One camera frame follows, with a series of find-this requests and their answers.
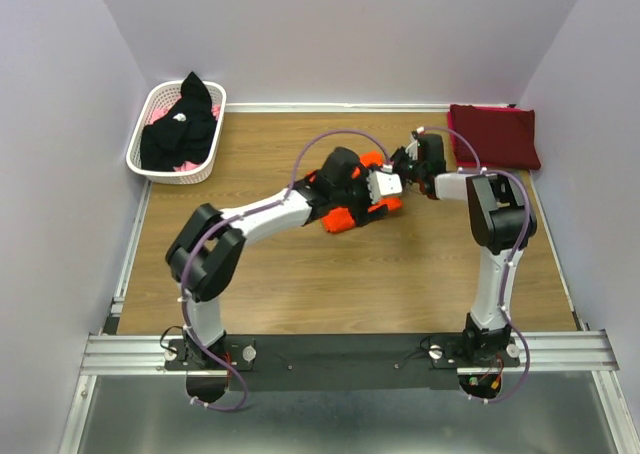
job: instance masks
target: white wall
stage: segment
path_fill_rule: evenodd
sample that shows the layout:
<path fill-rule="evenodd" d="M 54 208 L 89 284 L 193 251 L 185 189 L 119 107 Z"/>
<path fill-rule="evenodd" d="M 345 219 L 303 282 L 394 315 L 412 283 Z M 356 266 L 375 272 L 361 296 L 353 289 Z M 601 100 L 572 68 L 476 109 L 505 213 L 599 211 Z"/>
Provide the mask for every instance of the white wall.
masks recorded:
<path fill-rule="evenodd" d="M 102 0 L 0 0 L 0 452 L 57 452 L 140 193 L 148 92 Z"/>
<path fill-rule="evenodd" d="M 579 0 L 522 99 L 576 309 L 606 328 L 640 426 L 640 3 Z"/>
<path fill-rule="evenodd" d="M 575 0 L 105 0 L 146 79 L 230 102 L 516 102 Z"/>

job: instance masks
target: white plastic basket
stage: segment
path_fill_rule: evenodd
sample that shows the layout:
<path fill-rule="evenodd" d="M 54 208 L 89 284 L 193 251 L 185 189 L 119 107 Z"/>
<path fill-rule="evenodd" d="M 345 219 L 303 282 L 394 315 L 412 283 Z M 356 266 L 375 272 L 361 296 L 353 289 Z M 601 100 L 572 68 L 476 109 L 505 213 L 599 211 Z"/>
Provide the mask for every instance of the white plastic basket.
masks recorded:
<path fill-rule="evenodd" d="M 170 109 L 176 101 L 180 99 L 181 85 L 182 81 L 165 82 L 149 93 L 149 97 L 147 97 L 144 103 L 142 113 L 138 118 L 136 128 L 129 142 L 129 149 L 127 150 L 127 165 L 129 169 L 136 174 L 146 176 L 153 182 L 160 182 L 162 184 L 196 184 L 209 177 L 211 169 L 213 169 L 213 161 L 216 158 L 216 151 L 218 150 L 218 143 L 220 142 L 220 129 L 222 128 L 222 121 L 224 119 L 227 93 L 221 85 L 207 81 L 204 81 L 204 85 L 207 86 L 209 94 L 211 94 L 213 104 L 220 106 L 220 116 L 218 117 L 216 132 L 213 135 L 213 143 L 211 144 L 211 150 L 209 151 L 207 159 L 197 168 L 185 172 L 147 171 L 141 167 L 140 139 L 142 137 L 142 130 L 151 119 L 151 114 L 155 109 Z"/>

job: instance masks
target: red cloth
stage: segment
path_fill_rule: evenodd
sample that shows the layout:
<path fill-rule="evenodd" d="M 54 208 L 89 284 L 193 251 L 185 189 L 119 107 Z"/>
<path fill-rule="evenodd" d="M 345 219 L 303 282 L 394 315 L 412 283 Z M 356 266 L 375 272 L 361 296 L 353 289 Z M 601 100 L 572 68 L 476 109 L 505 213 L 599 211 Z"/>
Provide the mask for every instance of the red cloth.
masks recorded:
<path fill-rule="evenodd" d="M 534 111 L 452 104 L 447 120 L 473 146 L 483 166 L 540 169 Z M 463 143 L 454 141 L 453 153 L 459 166 L 475 166 Z"/>

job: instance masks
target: black garment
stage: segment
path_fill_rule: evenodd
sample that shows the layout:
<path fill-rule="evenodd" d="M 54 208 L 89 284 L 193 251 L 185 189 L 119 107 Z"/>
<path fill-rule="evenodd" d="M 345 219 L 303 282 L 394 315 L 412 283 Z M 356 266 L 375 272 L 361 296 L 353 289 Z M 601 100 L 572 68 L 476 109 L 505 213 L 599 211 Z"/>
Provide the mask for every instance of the black garment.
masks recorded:
<path fill-rule="evenodd" d="M 192 72 L 182 82 L 180 93 L 182 97 L 166 116 L 144 127 L 140 139 L 142 169 L 173 171 L 185 161 L 202 164 L 209 156 L 217 124 L 209 91 Z"/>

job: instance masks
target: wooden surface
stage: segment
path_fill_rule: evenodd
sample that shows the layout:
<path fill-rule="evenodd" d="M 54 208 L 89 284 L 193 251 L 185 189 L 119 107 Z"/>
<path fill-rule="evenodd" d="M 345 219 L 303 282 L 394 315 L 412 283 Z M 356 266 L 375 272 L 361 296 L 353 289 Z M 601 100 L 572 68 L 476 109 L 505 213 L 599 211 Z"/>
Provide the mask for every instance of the wooden surface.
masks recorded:
<path fill-rule="evenodd" d="M 393 152 L 420 125 L 446 125 L 444 114 L 228 114 L 211 177 L 192 186 L 155 184 L 136 254 L 119 334 L 159 334 L 182 324 L 178 290 L 164 255 L 193 210 L 209 202 L 235 207 L 283 188 L 302 146 L 328 129 L 366 130 Z M 337 145 L 362 154 L 356 136 L 320 141 L 302 162 L 320 167 Z M 447 165 L 453 169 L 450 143 Z M 467 206 L 417 192 L 404 207 L 361 229 L 333 235 L 317 222 L 246 249 L 221 296 L 230 333 L 390 333 L 459 331 L 476 292 L 479 247 Z M 538 233 L 518 269 L 514 321 L 523 330 L 575 325 L 539 210 Z"/>

